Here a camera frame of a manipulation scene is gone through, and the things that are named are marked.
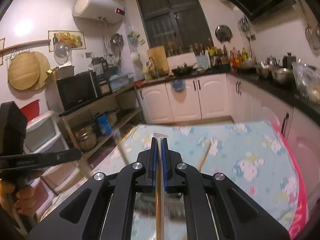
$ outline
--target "metal screw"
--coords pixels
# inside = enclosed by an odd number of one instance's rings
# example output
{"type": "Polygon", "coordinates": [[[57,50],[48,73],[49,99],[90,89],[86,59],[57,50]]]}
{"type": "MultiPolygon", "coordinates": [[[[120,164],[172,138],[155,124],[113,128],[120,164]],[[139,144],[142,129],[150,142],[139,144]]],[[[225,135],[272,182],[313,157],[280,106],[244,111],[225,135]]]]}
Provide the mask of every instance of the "metal screw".
{"type": "Polygon", "coordinates": [[[98,172],[98,173],[96,173],[96,174],[93,176],[93,178],[94,178],[95,180],[102,180],[102,179],[104,178],[104,174],[101,173],[101,172],[98,172]]]}
{"type": "Polygon", "coordinates": [[[142,163],[134,163],[132,164],[132,167],[136,170],[141,169],[142,168],[142,163]]]}
{"type": "Polygon", "coordinates": [[[187,165],[185,163],[178,163],[177,168],[179,170],[184,170],[187,168],[187,165]]]}
{"type": "Polygon", "coordinates": [[[215,176],[216,180],[224,180],[226,176],[222,173],[217,173],[215,176]]]}

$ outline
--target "hand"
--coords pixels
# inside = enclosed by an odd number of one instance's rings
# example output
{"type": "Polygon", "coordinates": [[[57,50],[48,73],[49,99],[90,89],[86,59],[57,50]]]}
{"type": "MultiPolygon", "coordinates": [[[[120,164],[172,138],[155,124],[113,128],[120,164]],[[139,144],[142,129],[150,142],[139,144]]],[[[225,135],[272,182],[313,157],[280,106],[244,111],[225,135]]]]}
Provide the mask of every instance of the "hand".
{"type": "MultiPolygon", "coordinates": [[[[32,176],[29,177],[29,180],[36,179],[43,174],[42,171],[35,171],[32,176]]],[[[10,182],[7,182],[3,179],[0,180],[0,204],[2,208],[7,211],[10,215],[12,213],[12,207],[6,199],[6,194],[11,194],[14,192],[14,185],[10,182]]],[[[36,213],[36,198],[34,197],[35,189],[31,186],[26,186],[25,188],[19,190],[16,193],[17,201],[15,207],[18,210],[19,214],[26,216],[33,216],[36,213]]]]}

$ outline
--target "white cylindrical water heater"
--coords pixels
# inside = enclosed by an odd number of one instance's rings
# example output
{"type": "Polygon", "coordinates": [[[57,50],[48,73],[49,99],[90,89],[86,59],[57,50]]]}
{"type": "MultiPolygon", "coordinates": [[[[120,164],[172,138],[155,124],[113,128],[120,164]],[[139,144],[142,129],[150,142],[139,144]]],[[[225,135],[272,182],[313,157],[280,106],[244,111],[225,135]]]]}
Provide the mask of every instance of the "white cylindrical water heater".
{"type": "Polygon", "coordinates": [[[73,6],[74,17],[94,20],[106,19],[108,23],[120,22],[124,17],[125,8],[113,0],[77,0],[73,6]]]}

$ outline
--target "countertop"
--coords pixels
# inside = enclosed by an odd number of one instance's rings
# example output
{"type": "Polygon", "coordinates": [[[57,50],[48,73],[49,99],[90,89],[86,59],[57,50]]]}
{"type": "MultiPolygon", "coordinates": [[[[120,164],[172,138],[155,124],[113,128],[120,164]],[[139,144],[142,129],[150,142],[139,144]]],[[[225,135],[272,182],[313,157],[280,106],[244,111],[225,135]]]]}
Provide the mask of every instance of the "countertop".
{"type": "Polygon", "coordinates": [[[227,73],[233,75],[237,78],[241,78],[253,85],[256,85],[260,89],[263,89],[270,94],[278,97],[282,101],[286,102],[290,106],[294,106],[304,114],[306,114],[310,119],[312,119],[315,123],[320,126],[320,105],[315,104],[302,96],[299,91],[297,90],[294,83],[289,86],[280,86],[275,83],[271,78],[270,79],[262,79],[255,73],[234,73],[230,71],[226,71],[223,69],[212,68],[205,71],[193,71],[190,75],[186,76],[166,76],[159,79],[151,80],[143,84],[139,88],[144,88],[148,86],[154,86],[162,83],[167,83],[173,80],[178,79],[188,79],[188,78],[196,78],[206,75],[214,75],[214,74],[221,74],[227,73]]]}

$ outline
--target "window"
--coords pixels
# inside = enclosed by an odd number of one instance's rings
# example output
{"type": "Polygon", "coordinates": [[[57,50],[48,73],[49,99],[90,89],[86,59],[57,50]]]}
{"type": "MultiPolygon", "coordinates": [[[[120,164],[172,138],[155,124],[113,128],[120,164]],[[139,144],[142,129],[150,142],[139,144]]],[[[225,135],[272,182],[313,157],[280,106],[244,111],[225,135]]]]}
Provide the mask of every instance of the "window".
{"type": "Polygon", "coordinates": [[[207,44],[210,30],[198,0],[138,0],[149,46],[165,50],[207,44]]]}

